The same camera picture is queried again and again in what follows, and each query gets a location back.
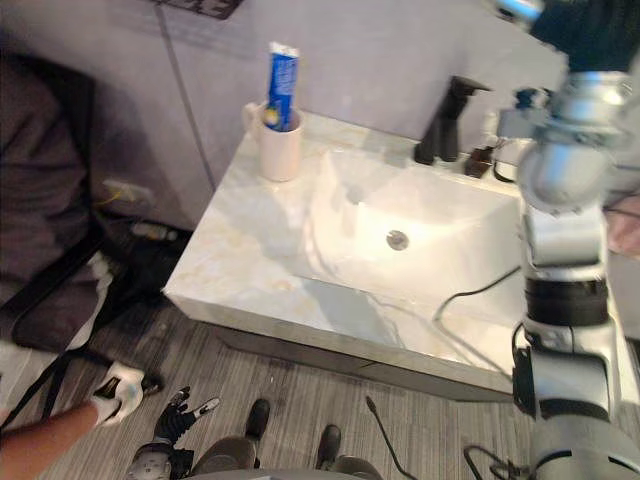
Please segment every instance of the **power outlet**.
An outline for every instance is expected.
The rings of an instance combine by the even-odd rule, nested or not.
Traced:
[[[114,197],[114,201],[135,203],[148,207],[153,207],[156,203],[153,192],[146,187],[111,179],[104,180],[102,184],[109,191],[109,194]]]

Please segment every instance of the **vanity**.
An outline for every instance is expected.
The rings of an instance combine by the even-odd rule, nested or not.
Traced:
[[[285,183],[260,177],[245,136],[164,293],[233,348],[510,402],[522,275],[436,313],[519,265],[517,189],[416,164],[413,140],[305,122],[301,171]],[[622,399],[639,403],[617,340]]]

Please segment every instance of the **drain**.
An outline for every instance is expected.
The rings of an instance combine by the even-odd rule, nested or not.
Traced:
[[[409,246],[409,237],[399,230],[391,230],[387,233],[387,243],[394,250],[404,250]]]

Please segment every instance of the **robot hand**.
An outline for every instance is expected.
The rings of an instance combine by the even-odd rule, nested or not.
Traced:
[[[220,399],[214,397],[198,408],[185,412],[189,390],[189,387],[182,388],[169,401],[156,422],[153,441],[136,452],[127,470],[127,480],[176,480],[189,473],[193,450],[175,450],[173,447],[200,417],[212,412],[220,404]]]
[[[220,399],[214,397],[195,410],[185,413],[188,408],[186,401],[189,398],[189,390],[189,387],[184,387],[169,401],[156,423],[153,431],[154,440],[164,441],[173,446],[198,418],[213,411],[220,403]]]

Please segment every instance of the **sink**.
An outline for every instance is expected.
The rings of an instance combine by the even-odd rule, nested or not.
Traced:
[[[432,307],[481,288],[520,264],[519,198],[496,188],[410,159],[328,152],[297,273]],[[523,296],[515,275],[447,312],[511,326]]]

